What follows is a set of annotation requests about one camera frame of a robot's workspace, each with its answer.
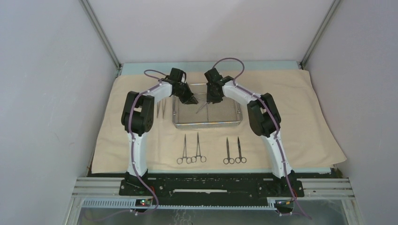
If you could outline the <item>metal surgical instrument tray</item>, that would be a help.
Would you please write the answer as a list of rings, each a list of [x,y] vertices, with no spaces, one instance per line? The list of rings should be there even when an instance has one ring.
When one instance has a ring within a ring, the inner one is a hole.
[[[184,105],[173,97],[172,122],[178,129],[223,128],[239,125],[243,120],[241,105],[231,98],[224,97],[217,104],[210,103],[201,112],[195,112],[207,101],[207,86],[204,83],[189,85],[197,105]]]

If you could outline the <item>metal tweezers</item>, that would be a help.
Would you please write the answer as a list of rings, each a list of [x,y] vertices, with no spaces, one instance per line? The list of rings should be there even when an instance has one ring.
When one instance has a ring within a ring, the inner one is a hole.
[[[163,103],[158,102],[156,108],[156,118],[162,117],[164,118],[164,106]]]

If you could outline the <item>metal hemostat clamp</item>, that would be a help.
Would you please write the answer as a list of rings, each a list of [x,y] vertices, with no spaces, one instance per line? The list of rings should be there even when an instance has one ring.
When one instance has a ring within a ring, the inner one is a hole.
[[[176,162],[177,162],[178,165],[181,165],[183,162],[185,162],[186,164],[191,164],[192,163],[192,158],[188,157],[188,155],[187,155],[186,135],[184,135],[184,145],[183,145],[182,156],[177,158]]]
[[[196,153],[194,156],[191,157],[191,162],[196,163],[196,162],[201,162],[205,163],[207,161],[207,158],[201,154],[201,147],[200,147],[200,140],[199,140],[199,133],[197,132],[197,145],[196,145]]]

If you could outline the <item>metal surgical scissors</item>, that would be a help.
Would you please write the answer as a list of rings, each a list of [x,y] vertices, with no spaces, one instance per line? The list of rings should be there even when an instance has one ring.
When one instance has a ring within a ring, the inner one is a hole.
[[[242,156],[241,142],[239,136],[237,137],[237,149],[238,149],[238,157],[235,158],[235,162],[237,164],[245,164],[247,162],[246,157]]]

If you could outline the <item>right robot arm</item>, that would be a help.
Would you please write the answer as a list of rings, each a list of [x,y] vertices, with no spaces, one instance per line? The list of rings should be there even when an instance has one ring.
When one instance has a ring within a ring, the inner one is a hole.
[[[207,102],[217,104],[224,97],[246,105],[251,130],[260,136],[270,155],[271,171],[277,179],[273,190],[279,196],[287,195],[291,189],[290,166],[281,139],[281,116],[271,94],[254,93],[239,85],[230,76],[222,77],[216,68],[205,72],[207,79]]]

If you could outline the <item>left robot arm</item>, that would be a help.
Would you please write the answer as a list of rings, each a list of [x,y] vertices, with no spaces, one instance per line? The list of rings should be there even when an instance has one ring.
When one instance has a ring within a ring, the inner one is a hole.
[[[122,112],[121,123],[128,134],[130,161],[128,177],[133,179],[130,189],[137,195],[148,191],[148,182],[142,177],[148,171],[146,164],[146,138],[154,122],[154,107],[165,98],[176,96],[184,105],[196,105],[198,100],[191,91],[187,74],[172,68],[169,75],[155,79],[158,83],[142,92],[128,92]]]

